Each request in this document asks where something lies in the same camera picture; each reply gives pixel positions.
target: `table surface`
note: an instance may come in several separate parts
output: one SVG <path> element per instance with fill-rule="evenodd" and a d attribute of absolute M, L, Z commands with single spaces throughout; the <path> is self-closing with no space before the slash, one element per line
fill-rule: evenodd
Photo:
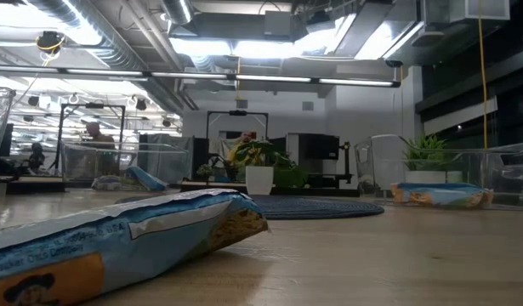
<path fill-rule="evenodd" d="M 7 196 L 0 228 L 135 192 Z M 386 207 L 262 233 L 87 305 L 523 305 L 523 212 Z"/>

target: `leafy plant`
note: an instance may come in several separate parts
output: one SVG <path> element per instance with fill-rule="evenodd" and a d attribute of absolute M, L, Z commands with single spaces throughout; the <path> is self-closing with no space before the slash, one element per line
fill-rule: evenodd
<path fill-rule="evenodd" d="M 252 140 L 241 144 L 235 160 L 243 166 L 269 166 L 275 169 L 275 185 L 278 187 L 303 188 L 308 173 L 289 158 L 287 152 L 279 151 L 266 140 Z"/>
<path fill-rule="evenodd" d="M 201 165 L 197 170 L 196 173 L 202 177 L 202 178 L 209 178 L 213 175 L 213 169 L 208 164 Z"/>
<path fill-rule="evenodd" d="M 422 136 L 417 141 L 407 141 L 409 145 L 405 154 L 405 165 L 410 171 L 440 171 L 445 170 L 448 161 L 445 158 L 445 140 L 437 136 Z"/>
<path fill-rule="evenodd" d="M 266 140 L 252 140 L 236 149 L 235 160 L 244 166 L 291 167 L 289 154 Z"/>

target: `blue rug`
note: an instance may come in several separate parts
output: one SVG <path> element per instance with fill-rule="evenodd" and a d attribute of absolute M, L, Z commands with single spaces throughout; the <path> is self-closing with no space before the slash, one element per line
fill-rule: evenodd
<path fill-rule="evenodd" d="M 380 206 L 360 201 L 341 201 L 289 195 L 251 195 L 269 220 L 354 218 L 378 215 Z"/>

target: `white flower pot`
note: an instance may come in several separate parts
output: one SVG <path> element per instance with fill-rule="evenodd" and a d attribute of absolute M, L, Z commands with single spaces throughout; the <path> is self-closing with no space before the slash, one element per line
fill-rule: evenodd
<path fill-rule="evenodd" d="M 405 182 L 417 184 L 444 184 L 446 172 L 444 171 L 406 171 Z"/>
<path fill-rule="evenodd" d="M 275 176 L 273 167 L 246 167 L 246 189 L 249 195 L 270 195 Z"/>
<path fill-rule="evenodd" d="M 461 171 L 448 171 L 446 173 L 447 183 L 463 183 L 463 173 Z"/>

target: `white wall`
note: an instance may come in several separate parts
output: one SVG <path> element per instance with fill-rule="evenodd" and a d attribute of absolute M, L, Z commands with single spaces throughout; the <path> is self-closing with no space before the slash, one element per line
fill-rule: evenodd
<path fill-rule="evenodd" d="M 201 110 L 184 114 L 183 136 L 206 137 L 207 111 L 232 111 L 236 109 L 234 92 L 191 92 L 190 96 Z M 316 93 L 245 92 L 241 99 L 248 100 L 247 111 L 269 113 L 269 138 L 279 138 L 287 133 L 325 133 L 324 100 Z M 314 111 L 303 111 L 303 101 L 314 102 Z M 220 131 L 251 131 L 264 136 L 264 117 L 210 116 L 210 139 L 219 136 Z"/>
<path fill-rule="evenodd" d="M 326 98 L 327 133 L 339 136 L 341 143 L 349 141 L 352 147 L 363 139 L 380 134 L 415 138 L 422 127 L 414 111 L 414 105 L 422 99 L 421 85 L 421 69 L 411 67 L 400 88 L 334 88 Z M 344 154 L 339 156 L 335 170 L 344 172 Z M 354 174 L 352 184 L 341 182 L 343 189 L 357 187 L 353 150 L 350 150 L 350 172 Z"/>

